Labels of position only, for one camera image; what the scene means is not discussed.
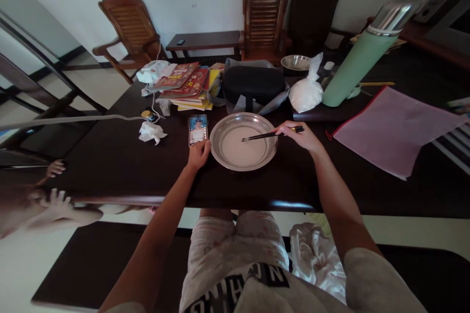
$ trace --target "white cable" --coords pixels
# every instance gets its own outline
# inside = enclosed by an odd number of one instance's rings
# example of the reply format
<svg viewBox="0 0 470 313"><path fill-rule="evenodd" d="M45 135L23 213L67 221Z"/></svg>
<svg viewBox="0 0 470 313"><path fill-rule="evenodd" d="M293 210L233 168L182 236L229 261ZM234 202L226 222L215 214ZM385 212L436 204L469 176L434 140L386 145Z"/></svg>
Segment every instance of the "white cable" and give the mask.
<svg viewBox="0 0 470 313"><path fill-rule="evenodd" d="M162 50L162 42L159 41L158 53L157 53L157 59L156 59L156 60L158 60L158 56L160 55L160 51L161 51L161 50ZM148 89L148 83L147 83L147 85L145 86L145 89L147 90L147 92L150 92L150 89ZM155 121L153 121L153 123L157 123L157 121L160 120L161 116L160 116L160 114L158 113L158 111L156 111L156 110L153 108L153 106L155 105L155 92L153 91L152 94L153 94L153 98L152 98L152 111L153 111L155 114L157 114L157 117L158 117Z"/></svg>
<svg viewBox="0 0 470 313"><path fill-rule="evenodd" d="M31 120L27 122L20 122L20 123L14 123L14 124L9 124L9 125L2 125L0 126L0 131L22 129L22 128L28 128L28 127L34 127L34 126L41 126L41 125L52 125L56 123L109 120L113 118L120 118L122 120L127 120L127 121L146 120L145 118L140 117L140 116L139 117L125 117L122 115L56 117L56 118L49 118L49 119Z"/></svg>

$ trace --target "stack of books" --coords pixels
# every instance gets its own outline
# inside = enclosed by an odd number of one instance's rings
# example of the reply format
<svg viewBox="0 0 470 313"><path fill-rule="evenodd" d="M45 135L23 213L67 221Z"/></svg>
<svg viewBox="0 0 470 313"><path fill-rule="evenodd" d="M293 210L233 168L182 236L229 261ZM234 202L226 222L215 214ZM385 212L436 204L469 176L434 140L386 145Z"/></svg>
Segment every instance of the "stack of books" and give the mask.
<svg viewBox="0 0 470 313"><path fill-rule="evenodd" d="M199 63L177 65L167 76L156 83L152 90L162 90L160 99L169 99L178 106L178 111L212 110L209 94L217 96L220 85L215 80L220 70L199 66Z"/></svg>

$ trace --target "silver thermos cap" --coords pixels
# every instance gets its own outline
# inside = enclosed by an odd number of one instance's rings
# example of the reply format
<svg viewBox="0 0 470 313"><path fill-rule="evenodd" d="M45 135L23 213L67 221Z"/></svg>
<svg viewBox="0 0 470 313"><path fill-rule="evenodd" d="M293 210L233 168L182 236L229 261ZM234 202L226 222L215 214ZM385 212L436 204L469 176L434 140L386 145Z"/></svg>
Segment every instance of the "silver thermos cap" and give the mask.
<svg viewBox="0 0 470 313"><path fill-rule="evenodd" d="M421 3L417 0L394 0L382 6L367 31L379 36L397 36Z"/></svg>

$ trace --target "black bag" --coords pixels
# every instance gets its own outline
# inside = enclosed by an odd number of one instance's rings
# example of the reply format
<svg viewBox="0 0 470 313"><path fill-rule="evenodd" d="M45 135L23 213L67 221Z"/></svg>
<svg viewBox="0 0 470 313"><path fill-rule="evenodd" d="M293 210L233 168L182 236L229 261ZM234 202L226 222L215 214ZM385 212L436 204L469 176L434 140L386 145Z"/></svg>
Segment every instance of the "black bag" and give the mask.
<svg viewBox="0 0 470 313"><path fill-rule="evenodd" d="M225 99L236 104L240 95L246 97L246 111L253 112L253 100L266 105L284 91L285 79L275 68L234 66L223 77Z"/></svg>

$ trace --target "person's left hand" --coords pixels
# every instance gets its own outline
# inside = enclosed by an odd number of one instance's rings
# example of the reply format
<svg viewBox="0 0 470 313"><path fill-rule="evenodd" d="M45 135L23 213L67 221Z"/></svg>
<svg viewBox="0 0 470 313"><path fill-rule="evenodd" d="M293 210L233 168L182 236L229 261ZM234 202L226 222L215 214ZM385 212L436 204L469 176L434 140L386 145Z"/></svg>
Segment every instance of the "person's left hand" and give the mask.
<svg viewBox="0 0 470 313"><path fill-rule="evenodd" d="M65 171L65 165L62 162L62 159L59 159L49 165L46 171L46 176L54 178L56 174L60 175L63 171Z"/></svg>
<svg viewBox="0 0 470 313"><path fill-rule="evenodd" d="M204 139L203 141L194 143L189 147L188 166L196 171L204 166L211 151L211 141Z"/></svg>

